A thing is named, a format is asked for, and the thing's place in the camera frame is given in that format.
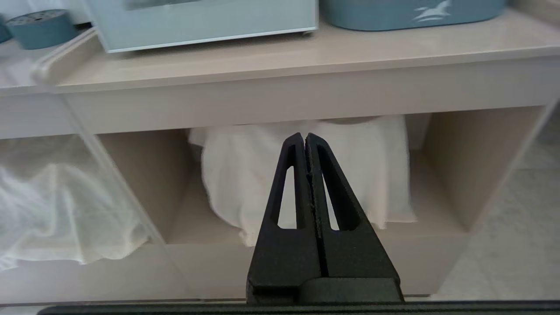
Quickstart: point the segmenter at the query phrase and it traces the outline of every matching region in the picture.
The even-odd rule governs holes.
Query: white fabric
[[[414,222],[409,203],[408,145],[404,117],[336,119],[195,128],[189,141],[203,146],[202,177],[214,212],[243,230],[254,246],[283,141],[296,132],[324,138],[369,220]],[[286,176],[278,225],[295,228],[293,172]],[[331,222],[334,215],[327,198]]]
[[[78,136],[0,141],[0,270],[121,259],[148,239]]]

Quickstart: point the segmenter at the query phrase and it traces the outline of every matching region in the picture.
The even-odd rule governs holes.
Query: white horse logo
[[[447,8],[451,7],[451,0],[445,0],[437,5],[435,8],[421,7],[414,9],[415,11],[424,11],[422,14],[414,18],[416,22],[443,20],[446,16],[450,14],[447,12]]]

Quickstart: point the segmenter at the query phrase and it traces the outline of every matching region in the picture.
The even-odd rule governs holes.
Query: blue plastic container
[[[494,18],[507,0],[321,0],[333,25],[351,30],[386,31]]]
[[[0,15],[0,43],[4,43],[6,40],[12,38],[12,34],[8,28],[4,25],[4,19]]]
[[[6,26],[24,49],[51,47],[78,36],[66,10],[45,10],[14,17]]]

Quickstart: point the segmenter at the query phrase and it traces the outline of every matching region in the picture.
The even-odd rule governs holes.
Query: shelf top
[[[31,69],[55,48],[24,50],[15,39],[0,44],[0,96],[42,92],[30,76]]]
[[[560,31],[513,9],[472,24],[385,32],[325,23],[295,34],[106,54],[74,65],[58,92],[85,92],[560,55]]]

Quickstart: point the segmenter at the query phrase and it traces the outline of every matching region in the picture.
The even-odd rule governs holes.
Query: wrinkled cloth
[[[386,222],[416,221],[402,115],[194,128],[189,142],[203,147],[202,179],[210,206],[242,229],[247,246],[256,244],[283,141],[296,132],[304,137],[314,133],[329,143],[372,223],[384,229]],[[282,228],[296,227],[293,187],[288,170],[278,221]],[[329,198],[327,203],[331,226],[337,229]]]
[[[121,259],[147,239],[78,136],[0,141],[0,270]]]

